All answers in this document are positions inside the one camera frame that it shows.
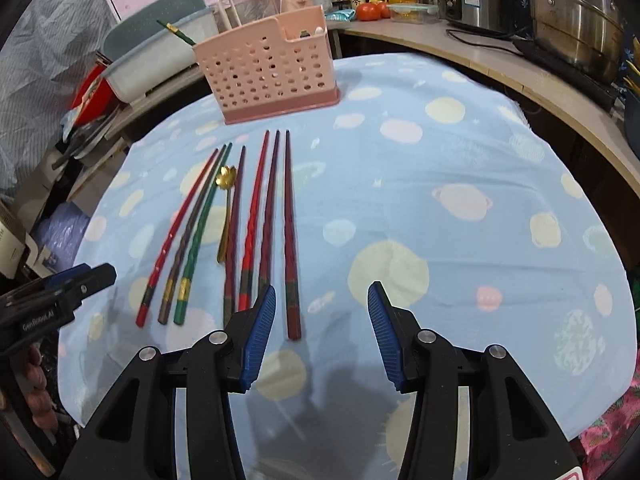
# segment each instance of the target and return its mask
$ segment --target green chopstick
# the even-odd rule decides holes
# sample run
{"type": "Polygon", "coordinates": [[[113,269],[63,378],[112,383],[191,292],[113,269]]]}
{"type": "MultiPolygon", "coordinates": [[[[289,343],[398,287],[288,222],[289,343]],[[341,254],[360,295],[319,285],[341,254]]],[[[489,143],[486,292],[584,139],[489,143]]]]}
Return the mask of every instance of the green chopstick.
{"type": "MultiPolygon", "coordinates": [[[[226,147],[225,153],[222,155],[222,160],[216,169],[216,177],[220,174],[220,169],[225,165],[226,159],[231,152],[232,143],[226,147]]],[[[209,210],[211,209],[211,203],[213,197],[216,194],[216,178],[211,182],[211,187],[207,193],[207,197],[204,201],[204,205],[200,211],[200,217],[198,218],[198,225],[196,231],[193,234],[193,240],[191,241],[191,247],[189,249],[189,255],[187,256],[187,263],[184,264],[184,271],[182,272],[182,279],[180,280],[180,289],[178,290],[178,301],[175,304],[174,323],[176,325],[184,324],[184,317],[187,314],[187,302],[189,301],[189,293],[191,291],[191,279],[193,278],[193,271],[196,268],[196,261],[198,259],[198,252],[200,251],[200,243],[202,241],[202,234],[204,232],[204,226],[207,224],[207,218],[209,217],[209,210]]]]}
{"type": "Polygon", "coordinates": [[[167,23],[167,22],[162,22],[161,20],[156,20],[157,23],[159,23],[160,25],[162,25],[166,30],[168,30],[170,33],[175,34],[176,36],[178,36],[178,38],[180,38],[181,40],[183,40],[186,44],[194,46],[196,44],[195,41],[193,41],[189,36],[187,36],[186,34],[184,34],[178,27],[176,27],[175,25],[172,25],[171,23],[167,23]]]}

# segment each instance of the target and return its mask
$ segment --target gold spoon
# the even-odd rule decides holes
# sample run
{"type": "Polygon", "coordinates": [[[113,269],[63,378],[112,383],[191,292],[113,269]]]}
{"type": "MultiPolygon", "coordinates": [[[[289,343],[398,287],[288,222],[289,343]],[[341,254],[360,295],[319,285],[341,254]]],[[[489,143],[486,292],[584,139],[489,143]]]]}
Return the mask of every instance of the gold spoon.
{"type": "Polygon", "coordinates": [[[222,236],[218,245],[218,263],[224,263],[226,259],[226,246],[228,244],[229,218],[231,216],[231,188],[236,183],[238,172],[234,166],[222,166],[220,174],[216,177],[216,184],[220,189],[226,190],[225,225],[222,228],[222,236]]]}

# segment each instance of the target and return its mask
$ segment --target light blue tablecloth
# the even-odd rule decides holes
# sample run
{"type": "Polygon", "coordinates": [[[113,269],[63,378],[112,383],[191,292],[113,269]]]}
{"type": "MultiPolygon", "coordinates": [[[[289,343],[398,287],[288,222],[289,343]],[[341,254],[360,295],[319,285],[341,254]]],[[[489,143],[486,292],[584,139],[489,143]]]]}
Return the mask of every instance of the light blue tablecloth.
{"type": "MultiPolygon", "coordinates": [[[[86,423],[139,348],[186,348],[221,327],[221,192],[185,325],[156,322],[161,288],[143,330],[134,318],[172,214],[211,150],[234,141],[237,164],[247,148],[242,253],[264,131],[288,128],[304,337],[291,343],[284,331],[279,191],[276,319],[258,381],[231,399],[248,477],[396,478],[413,399],[387,380],[364,307],[377,279],[395,306],[454,345],[508,348],[567,438],[578,435],[626,390],[636,355],[625,272],[582,190],[517,105],[437,60],[385,54],[335,68],[335,107],[224,126],[209,96],[132,147],[76,259],[109,262],[118,279],[62,330],[65,407],[86,423]]],[[[281,157],[279,188],[282,168],[281,157]]],[[[173,252],[161,285],[172,261],[173,252]]],[[[184,478],[182,422],[177,431],[184,478]]]]}

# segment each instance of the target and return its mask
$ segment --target red and white sticker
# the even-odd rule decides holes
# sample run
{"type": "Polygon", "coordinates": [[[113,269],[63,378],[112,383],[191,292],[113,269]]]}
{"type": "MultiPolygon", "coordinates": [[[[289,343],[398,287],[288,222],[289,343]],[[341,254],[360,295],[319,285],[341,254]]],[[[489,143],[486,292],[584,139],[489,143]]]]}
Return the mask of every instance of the red and white sticker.
{"type": "Polygon", "coordinates": [[[584,480],[584,476],[582,476],[582,469],[580,469],[580,466],[576,466],[571,469],[571,471],[556,478],[556,480],[584,480]]]}

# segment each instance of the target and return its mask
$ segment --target spoon handle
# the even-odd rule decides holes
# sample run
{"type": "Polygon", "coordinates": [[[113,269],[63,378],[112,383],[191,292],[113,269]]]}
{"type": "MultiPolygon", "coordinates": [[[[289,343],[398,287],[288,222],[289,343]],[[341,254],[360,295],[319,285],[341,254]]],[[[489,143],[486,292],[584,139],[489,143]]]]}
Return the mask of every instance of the spoon handle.
{"type": "Polygon", "coordinates": [[[226,190],[226,211],[225,225],[222,228],[220,243],[218,245],[218,263],[222,264],[226,260],[226,246],[229,240],[229,219],[231,218],[231,188],[226,190]]]}

